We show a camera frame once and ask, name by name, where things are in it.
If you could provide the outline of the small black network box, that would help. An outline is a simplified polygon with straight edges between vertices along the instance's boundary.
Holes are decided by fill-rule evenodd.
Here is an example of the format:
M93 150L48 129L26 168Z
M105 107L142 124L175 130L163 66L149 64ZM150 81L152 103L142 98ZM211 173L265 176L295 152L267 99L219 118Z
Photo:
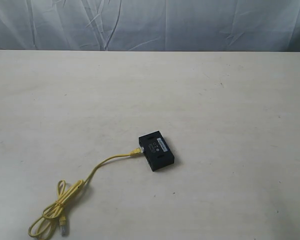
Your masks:
M138 142L153 172L174 164L175 156L160 131L140 136Z

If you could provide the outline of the grey backdrop curtain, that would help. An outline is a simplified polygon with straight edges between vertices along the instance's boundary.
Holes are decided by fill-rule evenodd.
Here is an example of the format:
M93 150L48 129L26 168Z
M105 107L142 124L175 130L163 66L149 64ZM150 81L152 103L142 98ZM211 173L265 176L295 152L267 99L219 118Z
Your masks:
M300 0L0 0L0 50L300 52Z

